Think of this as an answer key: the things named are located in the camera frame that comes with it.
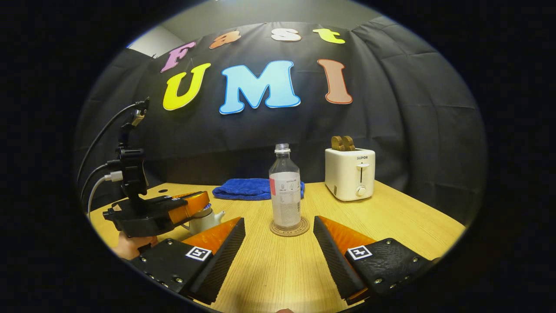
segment letter m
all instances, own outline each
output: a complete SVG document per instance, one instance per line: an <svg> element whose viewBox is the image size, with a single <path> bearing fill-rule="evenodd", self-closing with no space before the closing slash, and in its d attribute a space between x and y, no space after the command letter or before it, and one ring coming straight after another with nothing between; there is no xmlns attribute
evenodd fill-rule
<svg viewBox="0 0 556 313"><path fill-rule="evenodd" d="M226 99L220 107L221 114L241 112L245 104L240 101L240 90L256 109L261 103L262 96L267 88L270 89L269 97L265 104L268 107L289 107L301 103L301 99L294 94L291 84L290 68L294 65L291 61L273 61L266 65L259 78L257 78L245 65L228 67L222 71L226 76Z"/></svg>

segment wooden table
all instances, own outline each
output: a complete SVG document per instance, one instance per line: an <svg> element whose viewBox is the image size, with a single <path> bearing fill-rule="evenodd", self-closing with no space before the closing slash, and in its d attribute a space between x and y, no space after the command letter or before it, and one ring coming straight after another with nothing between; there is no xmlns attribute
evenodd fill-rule
<svg viewBox="0 0 556 313"><path fill-rule="evenodd" d="M245 239L232 263L216 302L210 307L223 312L276 312L289 308L295 313L338 312L348 308L340 298L326 261L312 232L314 217L321 215L375 240L392 237L431 260L442 256L465 230L444 213L385 184L375 182L371 198L342 202L324 183L305 185L301 214L311 228L297 237L279 237L270 231L270 200L222 200L212 196L217 186L166 183L148 190L145 199L206 190L215 213L226 212L223 222L245 218ZM91 221L109 247L117 244L118 232L105 221L102 211ZM160 235L159 240L182 241L190 233L183 227Z"/></svg>

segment hand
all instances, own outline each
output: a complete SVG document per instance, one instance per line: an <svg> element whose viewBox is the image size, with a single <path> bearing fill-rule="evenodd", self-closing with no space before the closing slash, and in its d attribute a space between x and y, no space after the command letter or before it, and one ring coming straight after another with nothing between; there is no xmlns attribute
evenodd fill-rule
<svg viewBox="0 0 556 313"><path fill-rule="evenodd" d="M120 232L118 236L118 245L112 251L121 258L131 260L139 256L139 248L151 244L154 246L158 243L156 236L152 237L131 237L128 238L124 232Z"/></svg>

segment water bottle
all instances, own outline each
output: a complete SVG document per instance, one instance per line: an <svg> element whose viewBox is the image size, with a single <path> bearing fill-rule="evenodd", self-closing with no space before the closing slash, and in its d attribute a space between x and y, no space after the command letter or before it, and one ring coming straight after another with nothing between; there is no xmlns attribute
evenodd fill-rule
<svg viewBox="0 0 556 313"><path fill-rule="evenodd" d="M284 231L301 224L301 179L290 152L289 144L277 144L276 162L269 170L274 225Z"/></svg>

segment cork coaster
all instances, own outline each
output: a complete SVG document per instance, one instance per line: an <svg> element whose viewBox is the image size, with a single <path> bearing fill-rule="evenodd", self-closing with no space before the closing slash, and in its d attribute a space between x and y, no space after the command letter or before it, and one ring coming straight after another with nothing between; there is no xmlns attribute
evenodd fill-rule
<svg viewBox="0 0 556 313"><path fill-rule="evenodd" d="M305 217L301 217L301 224L299 225L299 227L295 228L295 229L290 229L289 231L283 231L281 229L276 228L276 225L274 225L274 221L272 221L270 223L270 230L275 233L278 236L282 236L282 237L295 237L295 236L299 236L303 233L305 233L306 231L309 230L309 222L307 221L307 219Z"/></svg>

